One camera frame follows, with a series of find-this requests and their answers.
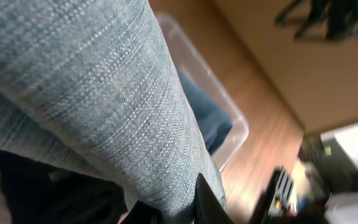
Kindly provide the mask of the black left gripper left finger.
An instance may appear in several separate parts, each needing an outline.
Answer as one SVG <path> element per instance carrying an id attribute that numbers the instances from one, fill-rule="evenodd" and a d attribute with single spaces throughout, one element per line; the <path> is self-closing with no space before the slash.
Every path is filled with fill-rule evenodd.
<path id="1" fill-rule="evenodd" d="M 121 224 L 161 224 L 160 210 L 137 201 Z"/>

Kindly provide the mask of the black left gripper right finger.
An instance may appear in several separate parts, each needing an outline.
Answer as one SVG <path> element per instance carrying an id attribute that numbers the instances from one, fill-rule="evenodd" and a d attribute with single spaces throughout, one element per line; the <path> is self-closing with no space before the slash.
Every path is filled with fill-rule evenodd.
<path id="1" fill-rule="evenodd" d="M 196 180 L 194 207 L 194 224 L 234 224 L 201 173 Z"/>

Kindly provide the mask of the blue jeans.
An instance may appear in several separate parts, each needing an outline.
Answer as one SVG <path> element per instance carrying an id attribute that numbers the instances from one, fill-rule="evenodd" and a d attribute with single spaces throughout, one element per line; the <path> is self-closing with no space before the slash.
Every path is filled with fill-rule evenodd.
<path id="1" fill-rule="evenodd" d="M 183 72 L 177 70 L 184 94 L 196 118 L 207 151 L 213 155 L 232 129 L 230 116 Z"/>

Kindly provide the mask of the black garment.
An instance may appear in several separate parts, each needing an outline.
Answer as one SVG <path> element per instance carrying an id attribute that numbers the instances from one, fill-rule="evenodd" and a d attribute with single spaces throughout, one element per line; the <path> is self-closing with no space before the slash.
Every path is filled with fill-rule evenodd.
<path id="1" fill-rule="evenodd" d="M 123 189 L 0 150 L 0 189 L 16 224 L 118 223 Z"/>

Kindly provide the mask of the light grey jeans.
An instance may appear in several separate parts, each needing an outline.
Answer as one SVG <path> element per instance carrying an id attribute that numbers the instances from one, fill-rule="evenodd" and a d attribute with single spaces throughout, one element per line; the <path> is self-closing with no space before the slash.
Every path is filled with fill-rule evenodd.
<path id="1" fill-rule="evenodd" d="M 110 180 L 191 223 L 226 197 L 147 1 L 0 1 L 0 149 Z"/>

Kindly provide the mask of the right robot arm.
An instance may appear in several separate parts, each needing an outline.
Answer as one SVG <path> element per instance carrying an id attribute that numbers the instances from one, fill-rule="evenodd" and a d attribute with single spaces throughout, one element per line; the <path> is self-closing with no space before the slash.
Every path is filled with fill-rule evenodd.
<path id="1" fill-rule="evenodd" d="M 289 14 L 304 0 L 292 0 L 275 17 L 277 27 L 298 25 L 295 40 L 310 42 L 343 42 L 358 36 L 358 0 L 309 0 L 310 9 L 306 17 L 289 18 Z M 326 22 L 323 36 L 308 35 L 307 31 Z"/>

